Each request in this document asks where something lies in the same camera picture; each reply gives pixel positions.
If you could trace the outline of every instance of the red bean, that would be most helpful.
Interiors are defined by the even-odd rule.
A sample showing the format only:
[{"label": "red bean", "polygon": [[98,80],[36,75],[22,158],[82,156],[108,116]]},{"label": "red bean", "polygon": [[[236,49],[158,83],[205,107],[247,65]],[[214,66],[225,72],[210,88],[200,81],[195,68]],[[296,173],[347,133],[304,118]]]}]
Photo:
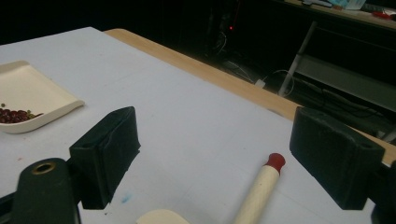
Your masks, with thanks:
[{"label": "red bean", "polygon": [[24,122],[28,119],[34,119],[38,116],[42,115],[34,115],[30,112],[30,110],[9,110],[0,108],[0,123],[19,123]]}]

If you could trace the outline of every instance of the white table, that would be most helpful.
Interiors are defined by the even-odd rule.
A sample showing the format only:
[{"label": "white table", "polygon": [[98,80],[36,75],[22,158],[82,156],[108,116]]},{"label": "white table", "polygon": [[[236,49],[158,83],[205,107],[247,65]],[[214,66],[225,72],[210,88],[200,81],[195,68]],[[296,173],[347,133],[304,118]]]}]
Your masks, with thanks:
[{"label": "white table", "polygon": [[343,211],[293,158],[292,121],[92,28],[0,46],[0,64],[29,62],[85,105],[29,133],[0,133],[0,196],[19,173],[68,148],[107,113],[132,105],[141,153],[105,210],[82,223],[134,223],[166,208],[190,223],[230,223],[272,152],[286,159],[261,223],[371,223],[374,204]]}]

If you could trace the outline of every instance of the red cap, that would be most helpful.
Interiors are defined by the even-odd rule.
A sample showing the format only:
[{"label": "red cap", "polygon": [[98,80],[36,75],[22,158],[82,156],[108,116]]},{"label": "red cap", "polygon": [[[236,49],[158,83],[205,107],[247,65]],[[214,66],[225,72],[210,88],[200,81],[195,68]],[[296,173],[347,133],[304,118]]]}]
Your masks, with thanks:
[{"label": "red cap", "polygon": [[285,163],[285,158],[282,155],[279,153],[272,153],[268,158],[268,162],[264,165],[272,166],[280,173],[280,169]]}]

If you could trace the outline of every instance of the cylindrical peg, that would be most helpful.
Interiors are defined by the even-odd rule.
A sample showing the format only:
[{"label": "cylindrical peg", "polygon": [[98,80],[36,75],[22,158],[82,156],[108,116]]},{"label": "cylindrical peg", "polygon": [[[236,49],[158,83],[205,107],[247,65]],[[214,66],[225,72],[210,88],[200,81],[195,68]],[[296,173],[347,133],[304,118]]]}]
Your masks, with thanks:
[{"label": "cylindrical peg", "polygon": [[269,156],[268,162],[261,168],[253,186],[242,203],[233,224],[257,224],[262,210],[279,179],[280,169],[285,159],[278,153]]}]

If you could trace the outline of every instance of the white tray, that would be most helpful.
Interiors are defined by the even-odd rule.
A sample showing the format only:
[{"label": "white tray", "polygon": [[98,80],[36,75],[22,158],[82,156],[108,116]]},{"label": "white tray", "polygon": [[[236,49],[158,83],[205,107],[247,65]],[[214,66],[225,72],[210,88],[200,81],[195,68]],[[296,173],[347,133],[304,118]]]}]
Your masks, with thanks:
[{"label": "white tray", "polygon": [[38,72],[26,61],[0,65],[0,104],[3,109],[41,114],[20,123],[0,123],[5,133],[26,133],[67,113],[84,102]]}]

